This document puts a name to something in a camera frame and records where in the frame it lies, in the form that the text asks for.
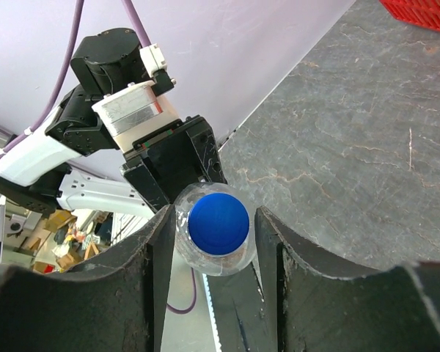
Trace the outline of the clear bottle blue label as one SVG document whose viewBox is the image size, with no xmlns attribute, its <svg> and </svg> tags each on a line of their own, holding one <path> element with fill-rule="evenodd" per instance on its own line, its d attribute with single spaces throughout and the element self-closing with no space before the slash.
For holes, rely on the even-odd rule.
<svg viewBox="0 0 440 352">
<path fill-rule="evenodd" d="M 188 214 L 203 196 L 212 193 L 231 194 L 242 201 L 249 212 L 249 235 L 243 245 L 234 252 L 216 256 L 199 249 L 188 234 Z M 242 271 L 257 253 L 254 234 L 255 207 L 242 192 L 224 183 L 194 183 L 187 186 L 174 202 L 175 248 L 185 262 L 196 271 L 208 276 L 230 276 Z"/>
</svg>

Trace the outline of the blue bottle cap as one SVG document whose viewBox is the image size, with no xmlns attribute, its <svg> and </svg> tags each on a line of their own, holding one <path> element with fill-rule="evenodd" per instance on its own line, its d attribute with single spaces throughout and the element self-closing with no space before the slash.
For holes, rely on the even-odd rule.
<svg viewBox="0 0 440 352">
<path fill-rule="evenodd" d="M 249 235 L 249 212 L 231 194 L 201 197 L 188 214 L 188 234 L 207 254 L 224 256 L 239 249 Z"/>
</svg>

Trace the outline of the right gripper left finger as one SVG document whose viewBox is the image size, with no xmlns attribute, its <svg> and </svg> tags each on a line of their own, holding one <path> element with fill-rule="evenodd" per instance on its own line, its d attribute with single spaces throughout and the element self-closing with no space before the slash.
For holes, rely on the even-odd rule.
<svg viewBox="0 0 440 352">
<path fill-rule="evenodd" d="M 65 272 L 0 264 L 0 351 L 159 351 L 174 209 Z"/>
</svg>

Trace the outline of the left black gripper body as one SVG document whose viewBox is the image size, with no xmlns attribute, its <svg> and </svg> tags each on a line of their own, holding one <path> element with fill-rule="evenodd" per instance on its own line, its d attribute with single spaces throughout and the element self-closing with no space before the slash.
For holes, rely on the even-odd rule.
<svg viewBox="0 0 440 352">
<path fill-rule="evenodd" d="M 213 129 L 200 115 L 175 120 L 137 139 L 124 158 L 122 176 L 154 213 L 172 204 L 190 184 L 227 183 Z"/>
</svg>

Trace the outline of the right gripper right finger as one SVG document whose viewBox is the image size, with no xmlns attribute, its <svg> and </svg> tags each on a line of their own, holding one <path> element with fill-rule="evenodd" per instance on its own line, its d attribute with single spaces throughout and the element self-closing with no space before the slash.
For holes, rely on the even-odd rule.
<svg viewBox="0 0 440 352">
<path fill-rule="evenodd" d="M 360 265 L 264 207 L 255 214 L 255 235 L 280 351 L 440 351 L 440 261 Z"/>
</svg>

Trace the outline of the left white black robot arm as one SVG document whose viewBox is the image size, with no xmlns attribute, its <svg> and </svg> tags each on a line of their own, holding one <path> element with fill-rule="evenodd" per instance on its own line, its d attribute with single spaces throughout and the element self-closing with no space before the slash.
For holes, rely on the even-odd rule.
<svg viewBox="0 0 440 352">
<path fill-rule="evenodd" d="M 85 37 L 70 60 L 78 79 L 42 124 L 0 153 L 0 194 L 45 216 L 102 210 L 150 218 L 189 185 L 224 183 L 213 129 L 181 119 L 156 44 L 135 31 Z"/>
</svg>

